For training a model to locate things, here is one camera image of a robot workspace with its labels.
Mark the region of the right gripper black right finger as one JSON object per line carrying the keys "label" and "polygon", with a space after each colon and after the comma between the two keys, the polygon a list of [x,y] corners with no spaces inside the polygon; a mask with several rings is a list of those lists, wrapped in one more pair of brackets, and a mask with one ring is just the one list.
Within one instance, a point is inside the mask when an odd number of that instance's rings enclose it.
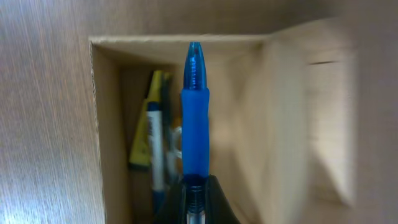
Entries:
{"label": "right gripper black right finger", "polygon": [[214,175],[205,184],[205,216],[206,224],[240,224]]}

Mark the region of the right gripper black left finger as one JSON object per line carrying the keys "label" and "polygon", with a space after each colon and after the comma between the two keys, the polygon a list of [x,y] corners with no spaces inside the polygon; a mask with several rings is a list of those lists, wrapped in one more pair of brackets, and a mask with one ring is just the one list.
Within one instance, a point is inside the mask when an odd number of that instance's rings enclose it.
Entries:
{"label": "right gripper black left finger", "polygon": [[154,224],[186,224],[186,186],[183,180],[171,186],[165,202],[154,218]]}

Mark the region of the yellow highlighter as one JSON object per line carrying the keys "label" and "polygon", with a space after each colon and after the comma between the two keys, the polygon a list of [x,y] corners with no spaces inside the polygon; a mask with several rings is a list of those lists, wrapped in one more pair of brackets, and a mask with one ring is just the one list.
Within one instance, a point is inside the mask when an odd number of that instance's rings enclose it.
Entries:
{"label": "yellow highlighter", "polygon": [[129,167],[132,170],[145,171],[150,167],[150,149],[147,142],[147,104],[148,102],[160,103],[160,89],[162,87],[162,76],[164,71],[152,72],[150,85],[144,98],[139,113],[139,119],[135,129],[135,135],[129,155]]}

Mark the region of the yellow tape roll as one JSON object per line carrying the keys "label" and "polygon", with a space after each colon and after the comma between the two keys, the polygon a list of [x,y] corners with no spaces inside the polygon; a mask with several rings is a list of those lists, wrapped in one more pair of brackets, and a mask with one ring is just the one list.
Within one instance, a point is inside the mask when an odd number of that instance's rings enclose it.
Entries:
{"label": "yellow tape roll", "polygon": [[181,136],[182,136],[182,119],[180,117],[175,118],[172,122],[172,152],[181,159]]}

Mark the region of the blue capped whiteboard marker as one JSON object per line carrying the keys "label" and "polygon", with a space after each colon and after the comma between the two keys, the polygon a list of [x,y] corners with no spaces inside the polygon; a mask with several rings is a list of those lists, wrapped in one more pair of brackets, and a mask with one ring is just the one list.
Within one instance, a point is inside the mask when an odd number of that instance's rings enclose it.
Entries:
{"label": "blue capped whiteboard marker", "polygon": [[152,198],[154,213],[156,214],[165,198],[165,166],[160,104],[155,101],[148,102],[146,115],[148,124],[147,138],[151,150]]}

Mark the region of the blue ballpoint pen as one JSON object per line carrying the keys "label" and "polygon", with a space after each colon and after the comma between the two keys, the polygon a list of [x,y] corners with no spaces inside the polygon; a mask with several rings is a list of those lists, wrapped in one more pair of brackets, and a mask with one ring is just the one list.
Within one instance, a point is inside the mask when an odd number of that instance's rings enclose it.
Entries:
{"label": "blue ballpoint pen", "polygon": [[184,68],[182,103],[182,165],[186,186],[187,223],[205,223],[205,184],[209,176],[210,92],[201,43],[190,42]]}

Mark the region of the brown cardboard box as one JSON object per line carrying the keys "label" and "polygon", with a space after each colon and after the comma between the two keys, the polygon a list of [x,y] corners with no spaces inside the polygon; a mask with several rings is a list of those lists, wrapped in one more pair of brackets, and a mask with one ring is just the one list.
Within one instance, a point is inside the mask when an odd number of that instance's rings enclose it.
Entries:
{"label": "brown cardboard box", "polygon": [[149,223],[149,174],[127,166],[153,70],[182,109],[183,61],[200,41],[210,89],[210,172],[242,223],[315,223],[319,198],[354,205],[354,53],[337,19],[263,35],[90,37],[107,223]]}

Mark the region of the black ballpoint pen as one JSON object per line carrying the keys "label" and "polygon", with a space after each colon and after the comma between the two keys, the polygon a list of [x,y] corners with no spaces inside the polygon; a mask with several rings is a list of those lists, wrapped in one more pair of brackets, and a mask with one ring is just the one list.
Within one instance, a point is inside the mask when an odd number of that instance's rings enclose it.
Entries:
{"label": "black ballpoint pen", "polygon": [[172,129],[172,116],[170,104],[170,75],[162,72],[160,80],[160,102],[162,109],[162,126],[164,132],[165,146],[166,146],[166,168],[169,176],[169,183],[172,184],[178,179],[178,171],[176,165],[176,154],[174,149],[174,139]]}

